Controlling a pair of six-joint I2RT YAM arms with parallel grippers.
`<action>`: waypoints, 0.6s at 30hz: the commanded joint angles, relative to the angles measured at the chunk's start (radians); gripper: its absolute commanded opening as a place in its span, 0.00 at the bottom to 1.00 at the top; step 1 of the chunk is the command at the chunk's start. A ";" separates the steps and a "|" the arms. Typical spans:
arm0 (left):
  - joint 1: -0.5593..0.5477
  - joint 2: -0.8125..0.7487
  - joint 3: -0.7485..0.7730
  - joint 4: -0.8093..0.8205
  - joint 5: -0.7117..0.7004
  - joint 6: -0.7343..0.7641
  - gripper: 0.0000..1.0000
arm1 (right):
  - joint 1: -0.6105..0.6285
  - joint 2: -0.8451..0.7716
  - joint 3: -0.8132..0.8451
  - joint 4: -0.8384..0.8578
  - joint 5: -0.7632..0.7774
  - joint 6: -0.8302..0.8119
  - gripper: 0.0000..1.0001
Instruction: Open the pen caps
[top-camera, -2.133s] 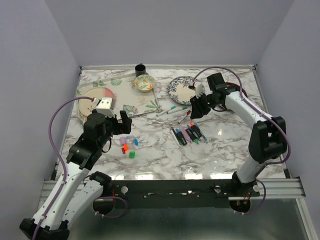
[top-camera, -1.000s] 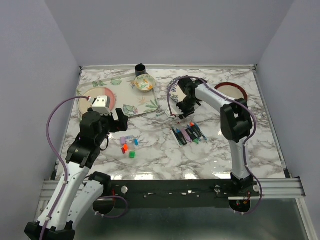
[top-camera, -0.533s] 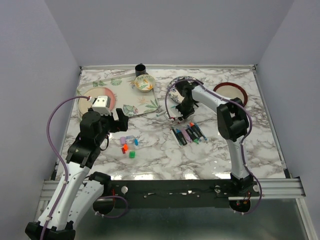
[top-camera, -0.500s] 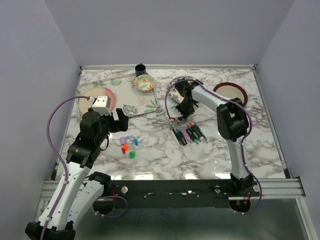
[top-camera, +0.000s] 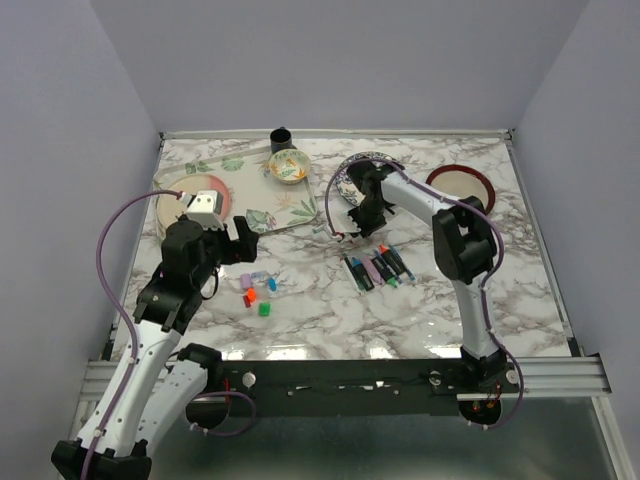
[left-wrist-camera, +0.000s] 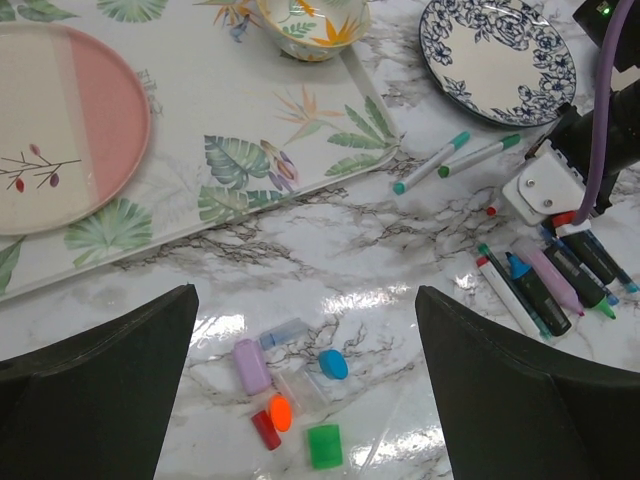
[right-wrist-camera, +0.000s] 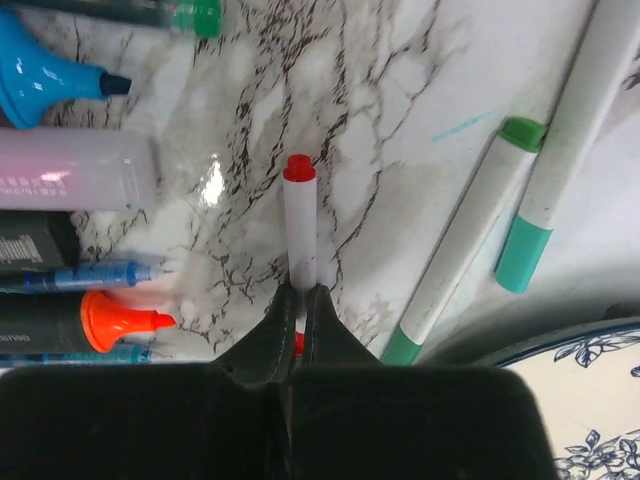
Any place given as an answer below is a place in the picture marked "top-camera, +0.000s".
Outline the blue black highlighter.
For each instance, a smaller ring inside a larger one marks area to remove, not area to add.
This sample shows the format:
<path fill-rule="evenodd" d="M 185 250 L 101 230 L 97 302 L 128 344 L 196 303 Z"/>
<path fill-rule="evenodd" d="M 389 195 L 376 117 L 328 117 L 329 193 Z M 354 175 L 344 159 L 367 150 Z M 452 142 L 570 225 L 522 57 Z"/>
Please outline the blue black highlighter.
<path fill-rule="evenodd" d="M 374 289 L 374 284 L 364 267 L 364 264 L 356 257 L 351 258 L 351 264 L 355 273 L 356 279 L 362 286 L 363 290 L 368 292 Z"/>

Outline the orange black highlighter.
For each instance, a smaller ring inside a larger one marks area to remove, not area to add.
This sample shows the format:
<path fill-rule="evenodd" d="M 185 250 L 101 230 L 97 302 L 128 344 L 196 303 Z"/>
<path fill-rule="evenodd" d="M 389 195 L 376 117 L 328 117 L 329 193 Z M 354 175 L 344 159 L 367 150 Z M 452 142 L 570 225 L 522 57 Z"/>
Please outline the orange black highlighter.
<path fill-rule="evenodd" d="M 405 272 L 402 262 L 397 258 L 396 254 L 390 247 L 380 244 L 379 253 L 395 276 L 401 276 Z"/>

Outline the purple translucent highlighter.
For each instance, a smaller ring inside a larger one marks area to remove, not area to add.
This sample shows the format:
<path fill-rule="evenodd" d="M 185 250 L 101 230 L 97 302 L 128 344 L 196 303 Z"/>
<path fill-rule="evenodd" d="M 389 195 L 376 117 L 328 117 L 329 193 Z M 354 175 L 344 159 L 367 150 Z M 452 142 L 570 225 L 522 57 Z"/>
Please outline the purple translucent highlighter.
<path fill-rule="evenodd" d="M 383 277 L 381 276 L 380 272 L 377 270 L 374 263 L 369 257 L 363 257 L 361 259 L 361 263 L 363 264 L 367 274 L 375 284 L 377 285 L 385 284 Z"/>

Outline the green black highlighter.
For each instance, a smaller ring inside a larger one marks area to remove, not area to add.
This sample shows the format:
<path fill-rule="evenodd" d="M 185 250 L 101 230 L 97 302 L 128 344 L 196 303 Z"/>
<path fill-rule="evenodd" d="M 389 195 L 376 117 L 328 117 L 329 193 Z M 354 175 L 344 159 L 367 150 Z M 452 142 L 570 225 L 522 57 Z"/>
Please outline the green black highlighter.
<path fill-rule="evenodd" d="M 372 258 L 372 263 L 385 284 L 391 285 L 393 288 L 398 287 L 395 275 L 391 272 L 391 269 L 381 257 L 374 256 Z"/>

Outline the purple highlighter cap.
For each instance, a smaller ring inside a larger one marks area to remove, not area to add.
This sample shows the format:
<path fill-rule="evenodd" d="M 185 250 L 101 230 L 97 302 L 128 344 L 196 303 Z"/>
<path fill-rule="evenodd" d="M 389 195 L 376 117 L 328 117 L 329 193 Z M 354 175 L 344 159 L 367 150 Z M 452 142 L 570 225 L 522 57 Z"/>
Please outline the purple highlighter cap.
<path fill-rule="evenodd" d="M 249 274 L 243 273 L 240 276 L 240 286 L 243 290 L 248 290 L 252 287 L 252 280 Z"/>

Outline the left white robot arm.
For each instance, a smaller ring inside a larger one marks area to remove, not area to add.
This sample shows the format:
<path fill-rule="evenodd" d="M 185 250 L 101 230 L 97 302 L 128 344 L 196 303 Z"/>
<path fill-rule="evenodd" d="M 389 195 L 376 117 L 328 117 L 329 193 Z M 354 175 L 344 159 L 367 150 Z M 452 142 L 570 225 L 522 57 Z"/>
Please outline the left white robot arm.
<path fill-rule="evenodd" d="M 200 308 L 201 290 L 220 266 L 253 262 L 259 236 L 243 216 L 227 229 L 206 229 L 181 216 L 166 231 L 161 261 L 123 317 L 129 343 L 91 417 L 73 440 L 61 440 L 51 461 L 65 479 L 146 479 L 153 446 L 197 394 L 214 393 L 222 380 L 221 355 L 190 346 L 167 385 L 156 381 Z"/>

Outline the green highlighter cap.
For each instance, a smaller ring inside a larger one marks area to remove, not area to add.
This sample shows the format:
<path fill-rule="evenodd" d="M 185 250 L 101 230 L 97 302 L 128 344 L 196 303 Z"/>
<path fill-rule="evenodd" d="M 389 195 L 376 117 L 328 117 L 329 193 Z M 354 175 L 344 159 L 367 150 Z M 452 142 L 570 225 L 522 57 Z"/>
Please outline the green highlighter cap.
<path fill-rule="evenodd" d="M 271 304 L 268 302 L 263 302 L 259 304 L 258 313 L 262 317 L 268 317 L 271 311 Z"/>

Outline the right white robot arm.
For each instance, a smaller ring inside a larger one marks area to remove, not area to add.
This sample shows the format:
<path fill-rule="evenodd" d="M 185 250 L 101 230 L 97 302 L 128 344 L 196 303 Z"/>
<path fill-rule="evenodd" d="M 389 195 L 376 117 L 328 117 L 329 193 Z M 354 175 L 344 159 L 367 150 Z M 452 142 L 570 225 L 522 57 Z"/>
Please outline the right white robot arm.
<path fill-rule="evenodd" d="M 505 245 L 482 202 L 437 191 L 393 161 L 359 159 L 346 171 L 364 196 L 346 214 L 350 234 L 366 237 L 379 230 L 393 206 L 431 226 L 436 265 L 451 281 L 460 312 L 460 379 L 471 391 L 485 390 L 506 369 L 508 354 L 494 330 L 489 290 L 491 277 L 504 261 Z"/>

